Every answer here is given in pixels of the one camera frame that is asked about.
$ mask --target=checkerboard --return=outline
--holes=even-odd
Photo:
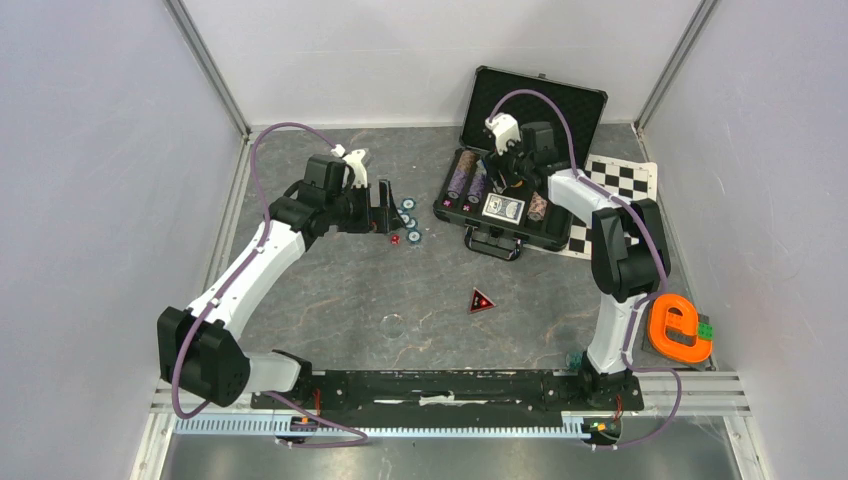
[[[608,191],[631,200],[642,200],[650,198],[657,199],[657,164],[636,163],[619,160],[617,158],[589,155],[584,169],[596,183]],[[560,252],[529,248],[566,257],[583,258],[591,260],[592,242],[589,240],[590,228],[577,217],[571,225],[568,246]],[[630,245],[638,242],[635,238],[627,238]]]

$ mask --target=cable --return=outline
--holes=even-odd
[[[307,132],[313,133],[320,137],[322,140],[327,142],[330,147],[335,147],[332,141],[327,138],[323,133],[315,130],[314,128],[304,125],[302,123],[297,122],[283,122],[277,123],[275,125],[271,125],[266,128],[256,137],[256,140],[253,142],[253,148],[250,149],[250,176],[253,179],[253,184],[256,185],[256,193],[259,196],[259,202],[262,205],[262,217],[264,219],[264,229],[262,230],[262,237],[259,239],[258,247],[262,247],[265,245],[265,242],[268,241],[268,235],[271,233],[271,212],[269,211],[268,200],[265,198],[265,191],[262,190],[262,185],[259,183],[259,173],[256,170],[256,157],[257,151],[259,150],[259,144],[262,142],[262,139],[265,138],[266,135],[273,132],[274,130],[285,128],[285,127],[295,127],[300,128],[302,130],[306,130]],[[227,293],[227,290],[233,284],[233,282],[241,275],[242,272],[250,265],[250,262],[256,258],[257,252],[256,248],[250,251],[241,265],[235,269],[235,271],[224,280],[224,283],[218,288],[218,291],[215,292],[215,295],[206,304],[206,307],[200,312],[200,315],[197,316],[197,319],[194,323],[191,324],[191,328],[188,329],[186,333],[185,339],[183,340],[182,345],[180,345],[180,350],[177,353],[177,360],[174,363],[174,374],[171,376],[171,403],[174,407],[174,413],[176,413],[177,417],[187,420],[189,418],[194,417],[198,413],[200,413],[207,405],[209,405],[209,400],[201,403],[200,406],[192,410],[191,412],[184,412],[182,406],[180,406],[180,376],[183,371],[183,364],[185,363],[185,357],[188,354],[188,348],[191,345],[191,340],[197,334],[197,330],[200,329],[200,325],[203,324],[203,321],[206,320],[206,317],[212,312],[215,308],[215,304],[218,303],[221,298],[223,298],[224,294]]]
[[[322,425],[326,425],[330,428],[335,428],[338,430],[342,430],[348,433],[352,433],[354,435],[359,436],[356,440],[350,440],[346,442],[331,442],[331,443],[289,443],[289,447],[291,448],[336,448],[336,447],[354,447],[356,445],[362,445],[368,442],[368,435],[365,432],[359,431],[355,428],[345,427],[344,425],[340,425],[332,420],[327,420],[326,418],[321,418],[318,415],[308,412],[306,409],[301,407],[300,405],[292,402],[288,398],[280,395],[277,392],[262,392],[262,395],[266,395],[268,397],[273,398],[274,400],[284,403],[287,407],[292,410],[296,410],[298,413],[307,417],[311,420],[314,420]]]
[[[585,173],[580,171],[577,168],[577,154],[574,151],[574,140],[571,135],[571,127],[568,125],[568,122],[565,119],[565,115],[563,115],[562,111],[557,107],[556,103],[553,100],[548,98],[541,92],[537,92],[536,90],[530,90],[526,88],[513,90],[512,92],[507,93],[501,98],[497,104],[495,104],[495,108],[492,109],[492,113],[489,115],[489,119],[492,120],[495,114],[498,113],[498,110],[503,106],[503,104],[512,97],[518,95],[531,95],[536,98],[544,101],[556,114],[557,118],[559,118],[560,123],[562,123],[562,128],[565,130],[565,137],[568,140],[568,158],[571,163],[571,171],[574,174],[575,178],[577,178],[581,183],[595,190],[596,192],[603,195],[605,198],[609,199],[611,202],[620,205],[624,210],[633,218],[633,222],[636,224],[636,227],[639,229],[639,233],[642,234],[642,238],[645,239],[645,244],[648,246],[648,250],[651,252],[651,258],[654,261],[654,266],[657,268],[657,274],[660,277],[660,286],[659,289],[637,301],[633,305],[633,309],[630,313],[630,320],[627,322],[627,330],[624,336],[624,345],[621,348],[621,360],[624,363],[624,366],[636,373],[654,373],[654,372],[666,372],[671,373],[674,376],[674,380],[677,382],[677,395],[674,400],[674,405],[671,407],[671,412],[666,417],[665,421],[659,428],[649,433],[648,435],[636,439],[631,440],[629,442],[624,442],[618,445],[596,445],[593,446],[593,449],[601,449],[601,450],[617,450],[619,448],[625,448],[630,446],[639,445],[642,442],[646,442],[655,436],[662,433],[666,428],[668,428],[669,424],[671,424],[672,420],[674,420],[675,415],[677,415],[677,410],[680,407],[680,401],[683,397],[683,382],[680,379],[680,375],[673,368],[670,367],[658,367],[658,368],[641,368],[634,367],[630,360],[627,358],[627,351],[630,350],[630,342],[631,337],[633,336],[633,329],[636,325],[636,320],[638,318],[640,308],[647,302],[650,302],[668,290],[668,276],[665,273],[665,266],[663,265],[662,258],[657,251],[657,246],[654,244],[654,239],[651,237],[650,232],[648,232],[648,228],[645,226],[645,222],[639,217],[633,207],[630,204],[622,199],[621,197],[611,194],[603,187],[593,182],[592,179],[586,176]]]

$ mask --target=white wall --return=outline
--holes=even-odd
[[[647,128],[720,359],[786,480],[845,478],[848,4],[720,2]]]
[[[698,0],[185,0],[249,122],[460,124],[481,64],[632,121]]]
[[[158,0],[0,6],[0,477],[121,479],[239,139]]]

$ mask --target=black square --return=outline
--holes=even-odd
[[[568,249],[572,252],[582,252],[586,248],[586,240],[577,240],[572,238],[568,242]]]

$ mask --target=open case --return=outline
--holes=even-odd
[[[471,101],[459,137],[462,147],[454,154],[445,182],[433,202],[433,213],[440,220],[466,227],[464,241],[469,249],[504,260],[518,258],[521,246],[525,243],[553,251],[562,250],[568,244],[572,221],[568,210],[552,204],[547,204],[540,215],[530,215],[529,206],[535,192],[526,184],[502,192],[504,196],[524,202],[526,207],[518,223],[483,214],[483,206],[488,195],[493,193],[493,187],[491,182],[483,181],[485,173],[479,159],[494,149],[494,140],[487,134],[483,122],[504,95],[521,88],[545,94],[565,114],[572,130],[580,168],[583,168],[589,155],[589,146],[607,102],[607,94],[601,90],[552,82],[544,75],[531,77],[485,66],[477,69]],[[500,111],[515,117],[519,124],[550,122],[554,127],[557,149],[561,154],[567,152],[565,132],[556,114],[542,100],[527,95],[514,97],[504,103]],[[469,154],[466,154],[466,159],[462,159],[465,151],[476,155],[470,168],[467,166]],[[565,168],[568,159],[566,157],[563,160]],[[463,172],[455,176],[458,167]]]

